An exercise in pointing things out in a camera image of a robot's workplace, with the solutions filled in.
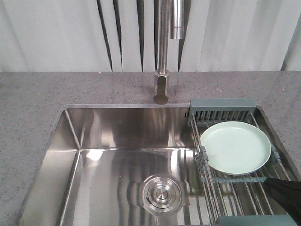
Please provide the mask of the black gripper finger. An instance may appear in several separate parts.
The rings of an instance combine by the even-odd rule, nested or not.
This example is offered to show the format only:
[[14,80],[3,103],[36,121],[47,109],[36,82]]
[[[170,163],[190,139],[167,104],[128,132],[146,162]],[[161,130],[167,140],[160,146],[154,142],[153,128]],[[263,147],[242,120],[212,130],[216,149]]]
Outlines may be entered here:
[[263,182],[264,191],[272,197],[301,225],[301,182],[275,178],[266,178]]

